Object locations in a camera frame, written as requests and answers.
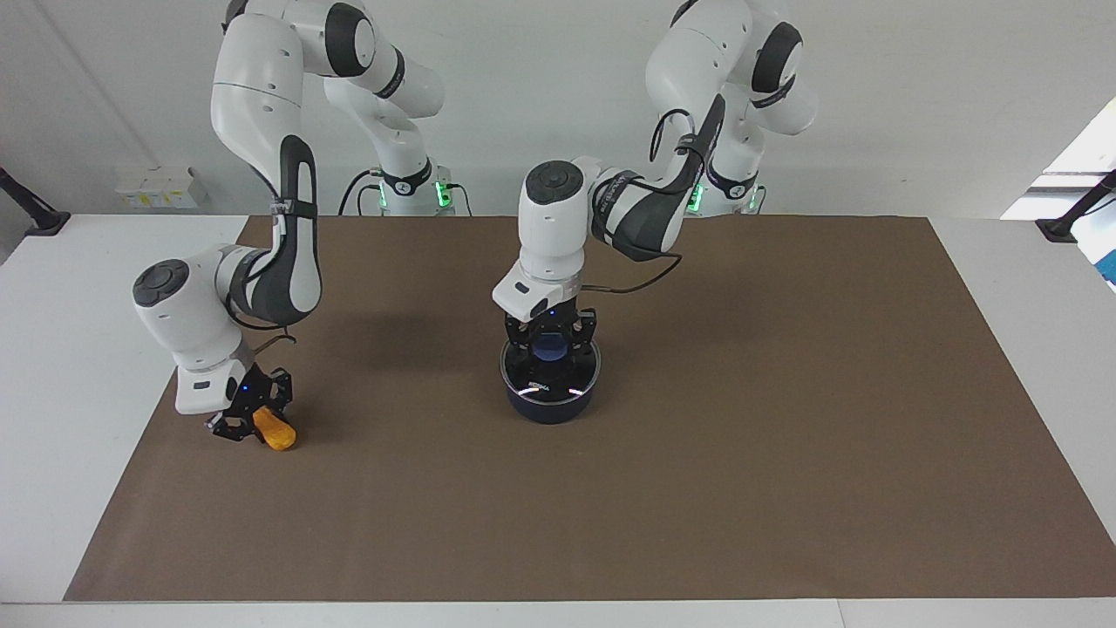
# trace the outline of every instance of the cable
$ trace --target cable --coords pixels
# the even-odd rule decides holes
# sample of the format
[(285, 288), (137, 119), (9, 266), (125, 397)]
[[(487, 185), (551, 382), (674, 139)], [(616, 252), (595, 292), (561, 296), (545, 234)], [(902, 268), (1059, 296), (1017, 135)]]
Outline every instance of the cable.
[(664, 113), (663, 116), (658, 118), (658, 124), (655, 125), (655, 132), (651, 135), (651, 151), (647, 153), (647, 161), (655, 161), (655, 157), (658, 156), (658, 145), (663, 143), (663, 131), (666, 128), (666, 120), (677, 114), (686, 116), (686, 122), (690, 123), (691, 134), (698, 132), (698, 129), (694, 128), (694, 118), (686, 109), (671, 109)]
[[(593, 223), (596, 224), (597, 226), (599, 226), (600, 230), (606, 235), (608, 235), (609, 238), (612, 238), (614, 242), (616, 241), (616, 233), (613, 233), (612, 231), (608, 230), (608, 226), (600, 220), (600, 215), (596, 212), (596, 210), (593, 211)], [(661, 250), (653, 250), (653, 249), (650, 249), (650, 248), (643, 248), (642, 245), (638, 245), (638, 244), (635, 244), (635, 243), (629, 243), (627, 245), (628, 245), (628, 248), (635, 249), (635, 250), (637, 250), (639, 252), (654, 255), (653, 259), (661, 259), (663, 257), (671, 257), (671, 258), (674, 259), (674, 262), (671, 263), (670, 265), (667, 265), (666, 269), (663, 270), (662, 272), (660, 272), (658, 274), (655, 274), (654, 277), (652, 277), (651, 279), (648, 279), (648, 280), (639, 283), (638, 286), (633, 286), (631, 288), (612, 288), (612, 287), (608, 287), (608, 286), (598, 286), (598, 284), (594, 284), (594, 283), (586, 283), (586, 284), (581, 286), (581, 289), (585, 290), (585, 291), (600, 291), (600, 292), (606, 292), (606, 293), (632, 293), (632, 292), (639, 291), (639, 290), (642, 290), (644, 288), (647, 288), (647, 287), (651, 287), (651, 286), (657, 283), (664, 277), (666, 277), (672, 271), (674, 271), (674, 269), (677, 268), (680, 263), (682, 263), (682, 254), (677, 253), (677, 252), (663, 252)]]
[(465, 194), (465, 211), (469, 212), (469, 216), (473, 216), (473, 205), (469, 202), (469, 190), (465, 189), (461, 183), (449, 183), (445, 185), (446, 190), (461, 190), (461, 193)]
[(364, 178), (365, 176), (378, 176), (378, 175), (379, 175), (379, 168), (372, 167), (354, 176), (353, 180), (349, 181), (349, 186), (345, 187), (345, 194), (341, 195), (341, 204), (337, 207), (337, 215), (345, 214), (345, 203), (348, 202), (349, 194), (353, 193), (354, 187), (356, 187), (356, 184), (360, 182), (360, 178)]
[(1116, 199), (1112, 199), (1110, 201), (1106, 202), (1105, 204), (1103, 204), (1100, 206), (1095, 206), (1095, 207), (1090, 209), (1089, 211), (1086, 211), (1085, 213), (1083, 213), (1081, 218), (1085, 218), (1086, 215), (1093, 215), (1094, 213), (1100, 211), (1101, 209), (1110, 205), (1114, 202), (1116, 202)]
[[(378, 191), (381, 191), (381, 187), (376, 183), (372, 183), (369, 185), (365, 185), (364, 187), (360, 187), (360, 191), (356, 193), (356, 213), (357, 213), (357, 215), (364, 215), (364, 210), (360, 209), (360, 199), (364, 197), (364, 193), (366, 191), (368, 191), (368, 190), (376, 190), (378, 192)], [(384, 214), (384, 210), (383, 209), (379, 210), (379, 214), (381, 215)]]
[(693, 178), (694, 182), (693, 183), (686, 184), (685, 180), (683, 180), (681, 182), (681, 184), (683, 185), (682, 187), (677, 187), (677, 189), (656, 187), (656, 186), (651, 185), (648, 183), (643, 183), (642, 181), (638, 181), (637, 178), (643, 178), (643, 176), (638, 176), (637, 178), (629, 180), (628, 184), (635, 185), (636, 187), (642, 187), (642, 189), (647, 190), (650, 192), (655, 192), (656, 194), (664, 194), (664, 195), (681, 194), (681, 193), (686, 192), (686, 191), (693, 191), (694, 184), (698, 183), (699, 181), (701, 181), (702, 175), (705, 174), (705, 155), (703, 155), (701, 153), (701, 151), (699, 151), (698, 148), (695, 148), (693, 146), (679, 146), (677, 149), (685, 151), (685, 152), (689, 152), (689, 153), (693, 153), (693, 154), (698, 155), (699, 160), (701, 160), (701, 163), (698, 164), (698, 175), (694, 176), (694, 178)]
[(682, 254), (677, 252), (664, 252), (660, 253), (658, 257), (672, 257), (674, 258), (674, 261), (671, 262), (671, 264), (667, 265), (665, 270), (663, 270), (658, 274), (655, 274), (651, 279), (647, 279), (646, 281), (639, 283), (638, 286), (633, 286), (631, 288), (609, 288), (606, 286), (596, 286), (593, 283), (588, 283), (581, 286), (581, 291), (600, 291), (606, 293), (632, 293), (657, 283), (664, 277), (670, 274), (675, 268), (677, 268), (679, 263), (682, 263)]
[(246, 330), (254, 330), (257, 332), (276, 332), (276, 331), (279, 331), (279, 330), (283, 330), (283, 334), (286, 334), (287, 326), (270, 326), (270, 327), (256, 326), (256, 325), (249, 323), (249, 322), (244, 321), (243, 319), (241, 319), (240, 317), (238, 317), (237, 316), (237, 311), (232, 308), (232, 291), (231, 290), (229, 291), (229, 293), (224, 294), (224, 310), (225, 310), (225, 312), (229, 313), (229, 318), (232, 319), (233, 323), (237, 323), (238, 326), (240, 326), (241, 328), (244, 328)]
[(271, 339), (269, 339), (263, 345), (261, 345), (258, 348), (253, 349), (252, 354), (254, 354), (256, 356), (259, 356), (260, 354), (263, 354), (268, 349), (271, 349), (272, 345), (275, 345), (275, 344), (277, 344), (277, 342), (279, 342), (281, 340), (289, 340), (291, 345), (298, 345), (298, 339), (295, 338), (295, 337), (292, 337), (292, 336), (290, 336), (290, 332), (288, 332), (287, 328), (285, 327), (282, 329), (282, 334), (281, 335), (272, 337)]

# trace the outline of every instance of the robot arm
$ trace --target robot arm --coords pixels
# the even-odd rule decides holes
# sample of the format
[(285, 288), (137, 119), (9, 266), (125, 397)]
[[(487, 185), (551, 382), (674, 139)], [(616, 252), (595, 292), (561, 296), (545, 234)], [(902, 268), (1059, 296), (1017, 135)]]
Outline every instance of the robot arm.
[(452, 213), (452, 196), (445, 189), (450, 172), (426, 153), (422, 134), (411, 120), (419, 116), (408, 116), (389, 100), (345, 78), (327, 78), (325, 88), (329, 102), (352, 116), (372, 139), (379, 157), (375, 173), (384, 180), (381, 200), (386, 214)]
[(573, 418), (596, 383), (596, 312), (576, 306), (588, 233), (635, 261), (672, 255), (701, 182), (731, 206), (756, 180), (760, 126), (795, 134), (812, 122), (816, 100), (796, 87), (801, 37), (781, 15), (776, 0), (687, 0), (679, 9), (645, 76), (663, 115), (652, 158), (664, 124), (680, 135), (664, 176), (647, 181), (590, 157), (547, 162), (527, 175), (519, 260), (492, 297), (507, 312), (509, 398), (528, 418)]
[[(406, 115), (436, 112), (442, 91), (430, 70), (406, 69), (358, 6), (233, 0), (227, 18), (211, 118), (218, 137), (271, 192), (271, 247), (224, 244), (161, 261), (140, 276), (133, 297), (141, 320), (177, 365), (176, 409), (219, 413), (206, 424), (214, 434), (254, 435), (282, 450), (295, 438), (281, 415), (290, 376), (263, 375), (238, 323), (283, 329), (308, 317), (321, 296), (317, 176), (300, 137), (302, 77), (344, 77)], [(248, 326), (240, 313), (273, 327)]]

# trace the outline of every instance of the white table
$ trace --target white table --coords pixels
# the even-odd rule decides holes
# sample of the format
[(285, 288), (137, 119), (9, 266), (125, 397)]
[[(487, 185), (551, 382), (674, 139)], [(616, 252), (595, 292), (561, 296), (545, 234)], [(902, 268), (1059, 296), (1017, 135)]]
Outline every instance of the white table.
[[(233, 241), (243, 222), (76, 215), (0, 265), (0, 626), (1116, 626), (1116, 599), (60, 603), (174, 368), (135, 317), (131, 281)], [(1116, 293), (1030, 223), (933, 224), (1116, 539)]]

